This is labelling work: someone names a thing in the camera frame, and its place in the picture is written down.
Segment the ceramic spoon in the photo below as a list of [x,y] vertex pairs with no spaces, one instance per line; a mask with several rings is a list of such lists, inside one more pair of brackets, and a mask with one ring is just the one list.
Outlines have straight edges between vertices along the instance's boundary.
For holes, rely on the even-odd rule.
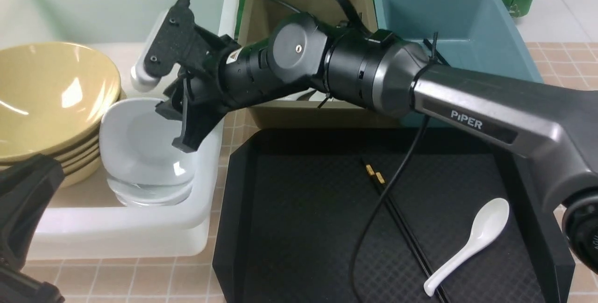
[[427,296],[432,297],[440,283],[457,267],[492,243],[505,228],[508,219],[509,203],[506,200],[496,198],[484,205],[476,214],[471,227],[470,239],[465,246],[423,284],[423,290],[426,291]]

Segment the stack of yellow bowls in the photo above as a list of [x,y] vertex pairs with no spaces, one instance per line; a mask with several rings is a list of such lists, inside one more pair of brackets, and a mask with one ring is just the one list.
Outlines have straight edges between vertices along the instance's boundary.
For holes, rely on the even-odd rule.
[[35,154],[58,160],[61,188],[101,165],[102,116],[124,98],[116,65],[103,53],[50,42],[0,50],[0,170]]

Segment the white plastic bin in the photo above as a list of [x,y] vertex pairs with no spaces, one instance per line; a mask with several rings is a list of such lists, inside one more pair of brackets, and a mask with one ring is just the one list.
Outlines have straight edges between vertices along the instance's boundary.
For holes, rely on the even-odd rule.
[[[129,71],[159,14],[175,1],[0,0],[0,49],[46,41],[89,45],[117,64],[128,97],[162,97],[173,76],[141,94],[133,90]],[[218,35],[233,35],[238,5],[239,0],[192,0],[197,24]],[[123,207],[107,188],[103,168],[58,191],[39,223],[28,259],[197,254],[207,241],[221,141],[222,122],[197,152],[200,164],[190,197],[175,206]]]

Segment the teal plastic bin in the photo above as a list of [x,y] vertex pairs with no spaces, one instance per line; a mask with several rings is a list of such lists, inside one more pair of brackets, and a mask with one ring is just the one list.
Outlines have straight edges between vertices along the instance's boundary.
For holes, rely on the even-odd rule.
[[[543,82],[521,35],[501,0],[374,0],[378,27],[403,39],[432,40],[453,67]],[[421,115],[402,120],[418,127]],[[433,120],[433,127],[446,126]]]

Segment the robotic arm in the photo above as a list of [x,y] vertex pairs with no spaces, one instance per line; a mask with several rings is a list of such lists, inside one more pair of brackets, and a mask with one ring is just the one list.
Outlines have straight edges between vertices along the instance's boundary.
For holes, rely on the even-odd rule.
[[543,209],[568,206],[570,244],[596,264],[598,92],[440,65],[419,44],[368,31],[348,0],[337,1],[348,26],[300,12],[269,39],[241,48],[197,26],[189,0],[178,0],[154,27],[133,84],[149,91],[181,65],[156,112],[182,121],[173,146],[185,152],[197,150],[228,112],[307,88],[397,119],[410,112],[438,118],[525,158]]

